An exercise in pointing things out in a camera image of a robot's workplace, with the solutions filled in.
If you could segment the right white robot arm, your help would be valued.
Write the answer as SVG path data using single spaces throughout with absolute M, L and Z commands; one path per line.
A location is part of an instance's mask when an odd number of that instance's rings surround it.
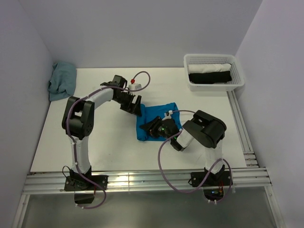
M 204 170 L 206 181 L 210 185 L 216 185 L 221 181 L 225 165 L 222 155 L 222 140 L 227 129 L 225 123 L 201 110 L 196 112 L 188 111 L 193 117 L 186 121 L 182 127 L 178 127 L 173 119 L 173 114 L 180 113 L 180 110 L 169 110 L 162 118 L 155 117 L 148 123 L 140 124 L 139 129 L 148 136 L 156 139 L 162 137 L 170 141 L 171 146 L 177 151 L 186 149 L 193 140 L 198 141 L 206 148 L 206 163 Z

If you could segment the bright blue t-shirt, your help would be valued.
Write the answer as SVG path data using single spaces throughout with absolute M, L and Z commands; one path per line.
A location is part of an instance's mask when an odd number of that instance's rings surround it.
M 165 113 L 168 111 L 176 111 L 178 107 L 175 102 L 164 104 L 164 105 L 157 105 L 157 106 L 145 106 L 141 104 L 141 112 L 142 116 L 136 117 L 136 137 L 139 141 L 165 141 L 165 138 L 158 137 L 152 138 L 146 131 L 140 128 L 140 125 L 146 124 L 152 121 L 155 117 L 160 116 L 162 119 L 165 117 Z

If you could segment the aluminium front rail frame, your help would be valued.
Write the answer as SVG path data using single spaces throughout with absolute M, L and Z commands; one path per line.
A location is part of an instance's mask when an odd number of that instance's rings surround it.
M 192 170 L 166 170 L 164 173 L 176 188 L 190 189 L 188 180 Z M 153 171 L 110 171 L 107 192 L 136 192 L 169 190 L 159 170 Z M 264 187 L 272 210 L 276 209 L 276 199 L 266 168 L 233 169 L 232 181 L 235 188 Z M 13 221 L 14 228 L 23 223 L 28 201 L 35 194 L 63 194 L 64 175 L 61 172 L 34 173 L 26 177 L 19 206 Z

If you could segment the black rolled t-shirt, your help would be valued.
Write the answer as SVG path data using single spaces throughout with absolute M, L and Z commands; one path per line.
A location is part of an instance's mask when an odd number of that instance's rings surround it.
M 230 71 L 191 73 L 189 74 L 189 80 L 193 84 L 216 84 L 230 82 L 232 77 Z

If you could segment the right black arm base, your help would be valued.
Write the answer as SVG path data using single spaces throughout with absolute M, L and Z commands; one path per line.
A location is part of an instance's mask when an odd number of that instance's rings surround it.
M 191 172 L 188 184 L 193 188 L 198 187 L 206 177 L 207 173 L 208 170 L 206 168 L 204 171 Z M 211 172 L 208 175 L 201 188 L 203 189 L 204 197 L 207 201 L 217 203 L 223 200 L 225 193 L 228 193 L 228 190 L 231 190 L 232 186 L 232 172 L 226 171 L 225 165 L 223 165 L 217 174 L 213 174 Z

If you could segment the grey-blue crumpled t-shirt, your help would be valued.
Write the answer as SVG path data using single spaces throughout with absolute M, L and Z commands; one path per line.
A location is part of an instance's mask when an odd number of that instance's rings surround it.
M 76 89 L 76 67 L 67 62 L 56 62 L 48 81 L 49 100 L 62 100 L 74 95 Z

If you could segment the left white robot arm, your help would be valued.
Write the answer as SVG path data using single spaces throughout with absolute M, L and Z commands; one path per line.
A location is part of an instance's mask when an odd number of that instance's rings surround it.
M 102 83 L 97 90 L 83 98 L 68 98 L 62 128 L 72 147 L 70 182 L 80 189 L 86 190 L 96 185 L 88 156 L 88 139 L 94 127 L 95 110 L 106 102 L 115 101 L 120 104 L 121 110 L 141 116 L 141 96 L 137 96 L 136 101 L 133 101 L 133 93 L 141 90 L 143 87 L 137 84 L 134 78 L 128 85 L 124 77 L 115 75 L 112 81 Z

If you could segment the white perforated plastic basket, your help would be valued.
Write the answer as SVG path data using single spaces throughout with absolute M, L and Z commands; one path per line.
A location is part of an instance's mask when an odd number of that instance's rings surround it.
M 230 75 L 232 80 L 227 83 L 216 84 L 193 84 L 189 80 L 188 65 L 201 64 L 231 64 Z M 237 87 L 244 85 L 244 75 L 237 60 L 232 55 L 219 54 L 186 54 L 184 56 L 184 68 L 191 91 L 232 91 Z

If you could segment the white rolled t-shirt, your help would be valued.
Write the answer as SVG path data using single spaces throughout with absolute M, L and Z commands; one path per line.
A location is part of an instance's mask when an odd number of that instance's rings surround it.
M 230 70 L 231 70 L 231 64 L 188 65 L 189 73 L 213 73 L 213 72 L 226 72 Z

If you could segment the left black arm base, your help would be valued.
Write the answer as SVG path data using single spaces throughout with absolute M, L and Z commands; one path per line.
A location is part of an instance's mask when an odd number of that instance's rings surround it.
M 83 174 L 87 181 L 78 173 L 71 170 L 68 166 L 62 168 L 62 174 L 65 177 L 64 191 L 74 192 L 74 201 L 76 204 L 91 204 L 97 190 L 106 191 L 108 184 L 108 175 L 93 175 L 92 168 Z

